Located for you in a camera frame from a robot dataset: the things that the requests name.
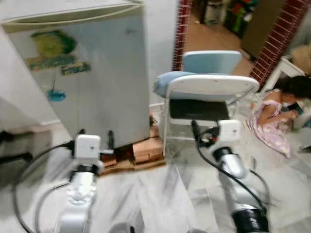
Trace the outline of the narrow red brick pillar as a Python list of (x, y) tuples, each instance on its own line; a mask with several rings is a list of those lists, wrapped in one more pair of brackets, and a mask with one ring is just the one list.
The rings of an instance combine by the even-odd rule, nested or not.
[(188, 34), (192, 6), (192, 0), (177, 1), (177, 22), (174, 33), (172, 71), (180, 71), (182, 69), (182, 56), (184, 54), (185, 38)]

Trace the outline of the black floor object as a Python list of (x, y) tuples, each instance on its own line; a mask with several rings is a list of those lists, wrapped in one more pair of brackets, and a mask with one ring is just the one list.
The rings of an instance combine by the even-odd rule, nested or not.
[[(3, 142), (13, 142), (15, 140), (15, 135), (11, 134), (7, 131), (0, 132), (0, 146)], [(9, 155), (9, 156), (0, 156), (0, 165), (1, 164), (8, 164), (9, 162), (15, 162), (18, 160), (24, 160), (25, 162), (31, 162), (33, 160), (33, 155), (29, 152), (24, 152), (21, 154), (16, 155)]]

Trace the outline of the child in pink dress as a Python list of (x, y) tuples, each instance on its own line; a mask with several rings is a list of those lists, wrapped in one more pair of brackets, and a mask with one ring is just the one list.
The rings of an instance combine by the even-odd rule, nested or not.
[(297, 75), (279, 79), (264, 99), (252, 107), (246, 127), (269, 148), (291, 157), (291, 146), (286, 138), (293, 122), (300, 115), (291, 105), (311, 98), (311, 76)]

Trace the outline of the wide red brick wall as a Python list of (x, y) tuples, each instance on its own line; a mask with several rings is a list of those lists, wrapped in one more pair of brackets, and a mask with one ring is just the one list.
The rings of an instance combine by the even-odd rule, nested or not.
[(271, 24), (271, 31), (255, 56), (255, 64), (250, 71), (251, 78), (258, 81), (260, 87), (266, 86), (269, 76), (285, 55), (310, 8), (311, 0), (283, 0), (283, 4), (278, 7), (276, 21)]

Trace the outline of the red brick fridge base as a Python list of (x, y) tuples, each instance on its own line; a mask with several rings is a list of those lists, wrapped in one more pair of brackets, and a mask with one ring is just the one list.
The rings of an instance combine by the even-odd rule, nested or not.
[(165, 165), (164, 142), (159, 137), (158, 125), (150, 113), (150, 137), (127, 146), (117, 147), (111, 154), (102, 154), (102, 175), (138, 171)]

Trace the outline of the brown wooden door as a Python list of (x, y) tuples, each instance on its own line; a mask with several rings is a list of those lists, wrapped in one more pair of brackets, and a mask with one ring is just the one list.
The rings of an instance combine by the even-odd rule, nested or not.
[(259, 56), (285, 1), (258, 0), (256, 9), (241, 40), (241, 48), (249, 60), (254, 61)]

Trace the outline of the brown cardboard box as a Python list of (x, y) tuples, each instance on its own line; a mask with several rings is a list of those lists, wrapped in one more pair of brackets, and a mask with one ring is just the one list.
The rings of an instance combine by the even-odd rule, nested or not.
[(311, 75), (311, 48), (308, 45), (300, 45), (291, 51), (293, 64), (303, 71), (305, 75)]

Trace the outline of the white chair with blue cushion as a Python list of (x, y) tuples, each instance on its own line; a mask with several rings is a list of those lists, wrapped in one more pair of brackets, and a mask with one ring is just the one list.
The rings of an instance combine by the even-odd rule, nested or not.
[(184, 70), (159, 75), (153, 93), (164, 100), (160, 137), (163, 149), (169, 139), (194, 140), (191, 121), (200, 127), (218, 127), (218, 121), (229, 120), (231, 106), (255, 93), (259, 82), (249, 76), (231, 75), (242, 59), (233, 50), (205, 50), (184, 53)]

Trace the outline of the grey robot foot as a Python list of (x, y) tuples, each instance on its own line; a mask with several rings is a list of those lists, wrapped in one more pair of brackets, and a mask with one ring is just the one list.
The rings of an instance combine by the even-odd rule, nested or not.
[(136, 233), (136, 229), (131, 224), (122, 222), (112, 226), (107, 233)]

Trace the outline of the grey fridge with green sticker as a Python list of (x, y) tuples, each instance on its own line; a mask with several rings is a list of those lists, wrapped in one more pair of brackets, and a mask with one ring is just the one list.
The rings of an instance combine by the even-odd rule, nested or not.
[(80, 129), (115, 147), (149, 135), (144, 4), (10, 18), (2, 28), (69, 133)]

